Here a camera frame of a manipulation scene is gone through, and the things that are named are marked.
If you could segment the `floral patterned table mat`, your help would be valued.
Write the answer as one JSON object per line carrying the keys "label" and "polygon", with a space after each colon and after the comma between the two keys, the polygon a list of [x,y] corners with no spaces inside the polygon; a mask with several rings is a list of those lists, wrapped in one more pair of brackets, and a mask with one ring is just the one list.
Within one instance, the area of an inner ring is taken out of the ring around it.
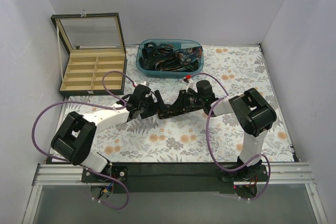
{"label": "floral patterned table mat", "polygon": [[[267,133],[262,153],[270,162],[293,162],[292,143],[282,119],[275,92],[268,76],[260,46],[203,46],[202,72],[216,77],[229,96],[255,88],[277,113],[277,121]],[[136,66],[137,47],[127,48],[127,75],[136,83],[148,81],[152,90],[159,90],[165,103],[172,104],[185,83],[178,79],[146,77]],[[109,106],[116,102],[111,96],[80,96],[70,100]],[[80,114],[99,108],[82,104],[66,104],[61,121],[71,112]],[[97,134],[92,150],[113,162],[212,162],[205,139],[207,115],[203,110],[159,120],[157,116],[132,120]],[[232,114],[212,118],[209,136],[218,162],[235,162],[242,151],[244,131]]]}

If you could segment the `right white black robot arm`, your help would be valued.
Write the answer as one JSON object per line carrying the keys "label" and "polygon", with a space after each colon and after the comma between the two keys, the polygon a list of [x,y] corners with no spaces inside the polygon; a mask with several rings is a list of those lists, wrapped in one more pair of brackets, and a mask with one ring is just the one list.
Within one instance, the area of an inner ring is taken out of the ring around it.
{"label": "right white black robot arm", "polygon": [[[195,110],[204,110],[207,114],[205,139],[209,154],[222,174],[234,174],[242,180],[251,180],[260,169],[262,159],[268,161],[261,153],[265,137],[277,119],[275,110],[254,88],[231,98],[217,98],[209,81],[202,80],[196,84],[197,90],[181,90],[176,101],[169,107],[169,115],[180,115]],[[215,158],[209,136],[209,123],[212,117],[233,114],[244,131],[243,146],[237,157],[236,166],[226,168]]]}

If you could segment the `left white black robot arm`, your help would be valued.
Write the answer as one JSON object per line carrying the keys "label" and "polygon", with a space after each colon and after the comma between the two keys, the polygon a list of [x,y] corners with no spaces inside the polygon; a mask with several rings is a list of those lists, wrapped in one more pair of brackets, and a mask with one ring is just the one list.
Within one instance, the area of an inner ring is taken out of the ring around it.
{"label": "left white black robot arm", "polygon": [[132,94],[123,96],[111,107],[89,114],[70,112],[53,137],[51,148],[74,166],[93,170],[98,181],[106,182],[112,170],[105,157],[91,150],[95,134],[138,117],[151,117],[168,108],[158,90],[152,92],[148,86],[139,84]]}

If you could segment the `aluminium frame rail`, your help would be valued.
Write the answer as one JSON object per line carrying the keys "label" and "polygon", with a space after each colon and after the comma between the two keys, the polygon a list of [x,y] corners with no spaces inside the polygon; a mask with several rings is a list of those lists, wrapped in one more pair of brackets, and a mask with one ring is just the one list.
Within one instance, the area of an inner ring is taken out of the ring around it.
{"label": "aluminium frame rail", "polygon": [[[81,182],[82,168],[37,167],[23,223],[327,223],[306,163],[273,163],[255,194],[234,183],[219,192],[131,193],[117,186],[96,202],[101,185]],[[122,205],[114,210],[110,205]]]}

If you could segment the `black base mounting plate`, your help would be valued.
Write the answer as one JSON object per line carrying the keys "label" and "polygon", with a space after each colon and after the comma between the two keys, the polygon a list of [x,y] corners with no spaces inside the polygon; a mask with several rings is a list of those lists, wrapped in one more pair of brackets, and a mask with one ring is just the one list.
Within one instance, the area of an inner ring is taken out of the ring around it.
{"label": "black base mounting plate", "polygon": [[102,185],[113,177],[131,193],[219,192],[233,194],[234,183],[257,192],[257,184],[266,182],[268,171],[258,163],[236,172],[225,172],[213,163],[109,163],[98,176],[82,169],[81,182]]}

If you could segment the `teal plastic bin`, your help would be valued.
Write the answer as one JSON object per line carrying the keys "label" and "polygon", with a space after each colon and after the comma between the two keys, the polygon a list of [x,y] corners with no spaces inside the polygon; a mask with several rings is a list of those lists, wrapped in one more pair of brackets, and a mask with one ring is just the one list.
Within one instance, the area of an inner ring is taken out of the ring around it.
{"label": "teal plastic bin", "polygon": [[196,71],[193,71],[193,72],[167,72],[167,71],[144,70],[140,67],[139,58],[142,55],[142,53],[141,53],[142,48],[144,47],[144,45],[146,43],[149,43],[149,42],[154,42],[157,45],[159,45],[159,44],[172,44],[175,49],[184,49],[184,48],[201,46],[201,44],[199,44],[198,42],[193,41],[193,40],[179,40],[179,39],[147,39],[147,40],[141,42],[139,47],[138,47],[138,52],[137,52],[137,55],[136,55],[137,56],[136,57],[136,66],[146,76],[152,77],[152,78],[183,78],[188,74],[193,75],[193,74],[199,73],[203,69],[204,50],[203,50],[202,58],[199,61],[200,62],[199,63],[199,69],[197,69]]}

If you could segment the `black gold floral tie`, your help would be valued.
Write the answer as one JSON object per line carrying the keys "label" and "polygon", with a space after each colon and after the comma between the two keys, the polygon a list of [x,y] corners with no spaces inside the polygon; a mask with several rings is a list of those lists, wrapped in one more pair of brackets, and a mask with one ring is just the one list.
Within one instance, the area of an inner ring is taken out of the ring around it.
{"label": "black gold floral tie", "polygon": [[201,108],[189,108],[189,109],[171,109],[168,110],[162,110],[158,112],[158,118],[159,119],[168,119],[173,118],[175,116],[191,113],[194,111],[201,110]]}

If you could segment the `blue floral tie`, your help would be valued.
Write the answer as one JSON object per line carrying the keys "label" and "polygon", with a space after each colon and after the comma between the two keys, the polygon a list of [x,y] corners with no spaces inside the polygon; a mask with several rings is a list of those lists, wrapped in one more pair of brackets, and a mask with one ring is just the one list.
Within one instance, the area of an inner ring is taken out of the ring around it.
{"label": "blue floral tie", "polygon": [[175,52],[177,59],[181,65],[190,65],[192,63],[199,63],[202,58],[202,46],[179,49]]}

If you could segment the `pile of dark ties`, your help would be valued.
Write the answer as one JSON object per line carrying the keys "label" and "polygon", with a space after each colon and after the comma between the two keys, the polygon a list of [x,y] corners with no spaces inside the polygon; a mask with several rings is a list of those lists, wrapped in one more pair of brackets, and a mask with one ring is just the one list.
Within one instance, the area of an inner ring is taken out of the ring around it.
{"label": "pile of dark ties", "polygon": [[144,70],[167,72],[193,72],[199,69],[200,63],[181,65],[175,55],[177,50],[179,49],[175,49],[172,44],[146,43],[141,50],[140,67]]}

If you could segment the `black compartment display box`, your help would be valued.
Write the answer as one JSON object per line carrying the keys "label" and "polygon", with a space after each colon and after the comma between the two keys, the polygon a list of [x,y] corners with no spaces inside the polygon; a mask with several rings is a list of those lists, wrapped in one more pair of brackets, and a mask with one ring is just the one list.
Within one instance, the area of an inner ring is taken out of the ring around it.
{"label": "black compartment display box", "polygon": [[121,95],[127,69],[118,13],[52,15],[58,44],[69,59],[59,92],[64,97]]}

